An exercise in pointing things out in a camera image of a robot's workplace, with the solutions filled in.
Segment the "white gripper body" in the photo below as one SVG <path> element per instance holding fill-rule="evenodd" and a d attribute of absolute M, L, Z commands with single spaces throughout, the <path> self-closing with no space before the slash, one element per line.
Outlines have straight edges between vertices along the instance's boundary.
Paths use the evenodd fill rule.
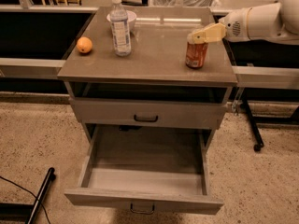
<path fill-rule="evenodd" d="M 248 15 L 250 7 L 241 8 L 228 13 L 219 19 L 226 28 L 225 38 L 230 42 L 249 41 Z"/>

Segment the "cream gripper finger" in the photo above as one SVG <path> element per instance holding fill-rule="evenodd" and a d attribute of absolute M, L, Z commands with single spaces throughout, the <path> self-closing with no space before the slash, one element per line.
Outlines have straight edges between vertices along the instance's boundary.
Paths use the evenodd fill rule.
<path fill-rule="evenodd" d="M 226 28 L 221 23 L 211 23 L 204 28 L 192 32 L 194 44 L 213 43 L 221 41 L 226 36 Z"/>

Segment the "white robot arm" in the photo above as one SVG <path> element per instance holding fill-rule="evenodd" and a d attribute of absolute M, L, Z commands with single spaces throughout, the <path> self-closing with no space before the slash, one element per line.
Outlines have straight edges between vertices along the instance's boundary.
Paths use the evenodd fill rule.
<path fill-rule="evenodd" d="M 195 29 L 187 36 L 191 44 L 265 40 L 283 45 L 299 44 L 299 0 L 245 7 L 228 13 L 218 23 Z"/>

